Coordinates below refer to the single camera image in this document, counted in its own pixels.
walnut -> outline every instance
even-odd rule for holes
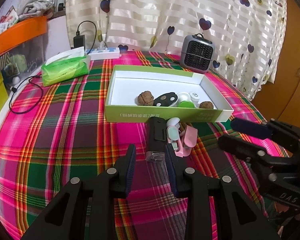
[[[144,91],[138,96],[139,106],[153,106],[154,97],[150,91]]]
[[[204,101],[199,105],[199,108],[213,109],[213,104],[210,101]]]

portable heater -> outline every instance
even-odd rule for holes
[[[201,34],[188,35],[183,41],[180,66],[194,72],[206,73],[212,64],[215,46]]]

table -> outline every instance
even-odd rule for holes
[[[108,169],[125,155],[130,143],[136,145],[137,161],[129,197],[115,202],[118,238],[183,239],[187,200],[173,197],[164,163],[145,161],[145,124],[108,123],[104,115],[114,65],[182,69],[173,59],[178,56],[122,51],[120,59],[93,62],[89,75],[44,88],[42,101],[29,113],[7,114],[0,129],[0,221],[14,239],[20,239],[69,179],[88,179]],[[206,176],[230,176],[267,215],[268,204],[258,192],[254,174],[245,162],[218,149],[217,139],[228,133],[265,147],[273,156],[287,156],[286,152],[270,140],[233,131],[230,121],[234,117],[254,122],[264,119],[232,84],[213,71],[206,75],[234,113],[225,123],[192,123],[198,129],[198,138],[187,163]],[[28,84],[13,108],[27,109],[39,96],[39,89]],[[216,238],[214,212],[211,219]]]

orange bin lid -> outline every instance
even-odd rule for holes
[[[19,22],[0,34],[0,56],[18,45],[47,32],[47,17],[35,17]]]

green tissue package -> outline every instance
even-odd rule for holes
[[[83,47],[79,49],[60,53],[42,65],[42,82],[45,87],[89,74],[91,57],[84,53]]]

